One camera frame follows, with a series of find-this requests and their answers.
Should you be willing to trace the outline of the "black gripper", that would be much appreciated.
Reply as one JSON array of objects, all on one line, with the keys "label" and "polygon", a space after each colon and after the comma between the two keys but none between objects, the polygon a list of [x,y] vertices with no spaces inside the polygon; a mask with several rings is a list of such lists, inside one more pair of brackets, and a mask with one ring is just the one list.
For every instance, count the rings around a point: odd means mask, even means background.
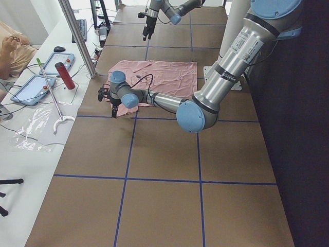
[{"label": "black gripper", "polygon": [[147,37],[148,37],[148,39],[151,39],[152,34],[153,34],[153,29],[155,28],[155,25],[156,25],[156,18],[147,16],[146,25],[147,26],[144,27],[143,32],[142,32],[144,41],[147,39]]},{"label": "black gripper", "polygon": [[117,117],[118,107],[121,104],[121,100],[119,98],[110,97],[109,98],[109,101],[110,101],[111,106],[112,106],[111,117],[112,118],[115,118],[115,117]]}]

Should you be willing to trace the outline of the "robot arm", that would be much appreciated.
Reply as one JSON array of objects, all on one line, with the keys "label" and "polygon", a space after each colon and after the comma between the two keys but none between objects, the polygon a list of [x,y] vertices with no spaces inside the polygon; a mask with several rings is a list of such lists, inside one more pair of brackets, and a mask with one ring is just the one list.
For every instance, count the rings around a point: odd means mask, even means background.
[{"label": "robot arm", "polygon": [[142,32],[143,40],[146,41],[146,39],[151,39],[152,34],[155,30],[160,10],[165,14],[165,16],[173,25],[177,25],[181,21],[181,18],[183,16],[185,16],[187,13],[189,13],[195,8],[202,7],[204,2],[205,1],[189,0],[179,5],[178,7],[174,7],[170,4],[168,0],[151,0],[150,4],[146,5],[145,11],[138,13],[139,18],[144,18],[145,16],[147,17],[146,26],[144,27]]},{"label": "robot arm", "polygon": [[218,120],[220,102],[237,83],[261,48],[274,40],[297,37],[301,32],[302,1],[251,1],[243,17],[243,27],[223,58],[216,61],[203,87],[191,99],[181,99],[150,89],[136,90],[129,86],[125,74],[114,71],[110,77],[107,98],[112,117],[123,104],[131,109],[147,103],[176,114],[179,126],[190,133],[212,127]]}]

